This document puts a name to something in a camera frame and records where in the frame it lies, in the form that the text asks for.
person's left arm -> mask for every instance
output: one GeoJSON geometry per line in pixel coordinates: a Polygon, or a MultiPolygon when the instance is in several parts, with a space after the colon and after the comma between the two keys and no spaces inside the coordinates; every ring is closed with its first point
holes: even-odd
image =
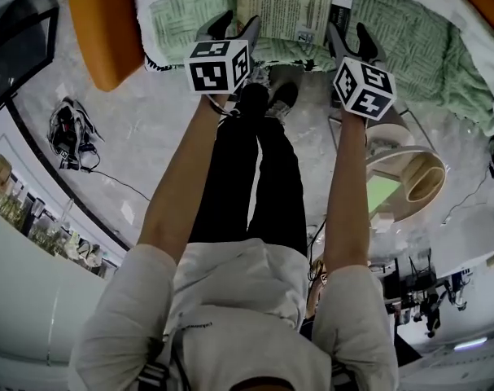
{"type": "MultiPolygon", "coordinates": [[[[224,104],[225,95],[216,101],[224,104]]],[[[127,389],[161,344],[173,278],[192,231],[220,116],[202,97],[125,256],[73,349],[69,389],[127,389]]]]}

green textured fabric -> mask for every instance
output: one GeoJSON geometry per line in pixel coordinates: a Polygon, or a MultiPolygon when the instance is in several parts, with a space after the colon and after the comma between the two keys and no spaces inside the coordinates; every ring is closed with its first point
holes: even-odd
{"type": "MultiPolygon", "coordinates": [[[[151,5],[157,45],[169,62],[182,64],[198,27],[235,7],[236,0],[159,0],[151,5]]],[[[492,118],[492,94],[453,24],[411,0],[354,0],[347,35],[352,48],[358,22],[383,45],[399,97],[433,103],[477,123],[492,118]]],[[[269,64],[312,59],[314,71],[334,69],[326,49],[279,39],[261,38],[254,58],[269,64]]]]}

black and white cube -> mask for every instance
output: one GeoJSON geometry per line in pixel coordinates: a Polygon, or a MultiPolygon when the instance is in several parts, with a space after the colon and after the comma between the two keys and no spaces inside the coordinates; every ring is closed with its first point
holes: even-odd
{"type": "Polygon", "coordinates": [[[396,101],[393,74],[352,58],[344,58],[334,86],[348,112],[375,121],[396,101]]]}
{"type": "Polygon", "coordinates": [[[232,94],[250,72],[245,40],[195,42],[189,53],[185,70],[196,94],[232,94]]]}

black pants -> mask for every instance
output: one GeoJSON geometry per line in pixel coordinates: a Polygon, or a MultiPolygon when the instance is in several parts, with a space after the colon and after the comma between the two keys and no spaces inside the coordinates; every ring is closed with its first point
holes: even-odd
{"type": "Polygon", "coordinates": [[[246,86],[237,105],[242,117],[227,117],[220,125],[189,243],[261,238],[267,244],[287,246],[307,255],[303,185],[297,157],[282,124],[264,117],[268,99],[264,87],[246,86]],[[256,210],[248,225],[257,139],[263,160],[256,210]]]}

concrete floor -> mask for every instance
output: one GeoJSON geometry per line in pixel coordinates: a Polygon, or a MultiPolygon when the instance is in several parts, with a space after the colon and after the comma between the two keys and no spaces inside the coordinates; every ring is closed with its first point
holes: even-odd
{"type": "MultiPolygon", "coordinates": [[[[97,148],[99,170],[151,197],[183,135],[198,97],[188,91],[185,72],[146,72],[140,69],[111,93],[97,90],[85,68],[72,26],[67,0],[60,4],[55,60],[15,97],[15,104],[37,143],[52,163],[59,160],[46,141],[48,120],[59,101],[78,99],[98,127],[105,143],[97,148]]],[[[286,133],[299,158],[304,203],[309,225],[320,225],[325,212],[335,153],[327,116],[328,81],[322,73],[304,77],[297,104],[286,120],[286,133]]],[[[395,224],[372,238],[372,259],[429,248],[430,236],[450,208],[473,192],[487,166],[487,138],[468,121],[433,108],[410,106],[424,125],[448,169],[448,181],[436,203],[421,215],[395,224]]],[[[422,134],[411,126],[418,140],[422,134]]],[[[61,170],[63,178],[107,225],[128,244],[137,241],[147,201],[127,187],[98,174],[61,170]]],[[[488,203],[494,210],[494,181],[490,178],[464,204],[488,203]]]]}

